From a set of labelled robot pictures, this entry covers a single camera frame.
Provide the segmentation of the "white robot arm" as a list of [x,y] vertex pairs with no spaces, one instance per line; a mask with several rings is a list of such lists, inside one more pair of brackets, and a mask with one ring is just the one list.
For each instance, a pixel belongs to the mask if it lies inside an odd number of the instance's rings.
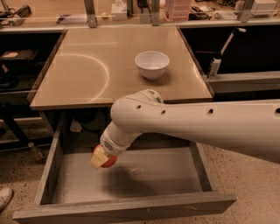
[[95,147],[98,169],[124,153],[143,133],[160,133],[275,160],[280,154],[280,101],[165,104],[151,89],[116,100],[111,122]]

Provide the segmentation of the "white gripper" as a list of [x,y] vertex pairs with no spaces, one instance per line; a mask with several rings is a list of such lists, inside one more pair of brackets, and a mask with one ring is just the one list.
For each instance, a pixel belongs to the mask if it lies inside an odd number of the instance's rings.
[[90,163],[95,169],[98,169],[109,160],[108,154],[113,156],[120,155],[126,151],[130,145],[131,140],[128,135],[104,131],[101,135],[102,147],[94,148]]

